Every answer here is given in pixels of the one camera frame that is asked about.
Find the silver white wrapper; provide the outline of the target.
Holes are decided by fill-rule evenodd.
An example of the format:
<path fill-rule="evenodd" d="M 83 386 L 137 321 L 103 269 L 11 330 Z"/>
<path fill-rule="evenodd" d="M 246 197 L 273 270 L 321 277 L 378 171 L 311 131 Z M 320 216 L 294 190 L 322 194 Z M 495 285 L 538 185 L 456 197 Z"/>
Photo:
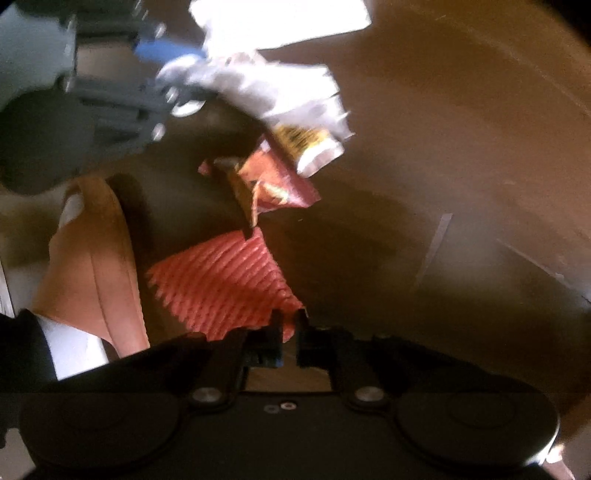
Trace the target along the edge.
<path fill-rule="evenodd" d="M 341 89 L 322 64 L 267 61 L 256 51 L 223 61 L 184 55 L 167 62 L 156 79 L 200 87 L 262 122 L 304 178 L 342 156 L 342 143 L 353 136 Z"/>

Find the orange ribbed wrapper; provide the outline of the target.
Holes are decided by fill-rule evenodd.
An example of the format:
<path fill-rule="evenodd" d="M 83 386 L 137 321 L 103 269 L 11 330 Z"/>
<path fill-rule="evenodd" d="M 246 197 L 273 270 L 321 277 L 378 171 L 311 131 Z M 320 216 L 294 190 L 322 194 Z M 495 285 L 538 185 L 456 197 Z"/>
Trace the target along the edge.
<path fill-rule="evenodd" d="M 267 326 L 273 311 L 283 318 L 283 341 L 290 341 L 294 316 L 304 308 L 259 227 L 249 238 L 236 230 L 171 255 L 146 277 L 173 317 L 211 341 L 238 328 Z"/>

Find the small brown snack wrapper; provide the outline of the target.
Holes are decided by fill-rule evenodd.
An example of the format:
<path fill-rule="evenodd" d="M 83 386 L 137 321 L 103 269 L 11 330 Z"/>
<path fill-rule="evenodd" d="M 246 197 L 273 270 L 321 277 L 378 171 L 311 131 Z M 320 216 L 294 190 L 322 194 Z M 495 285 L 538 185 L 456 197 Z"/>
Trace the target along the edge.
<path fill-rule="evenodd" d="M 321 200 L 311 181 L 297 174 L 280 147 L 263 135 L 244 157 L 206 159 L 198 173 L 224 181 L 238 201 L 250 230 L 259 216 L 280 209 L 308 209 Z"/>

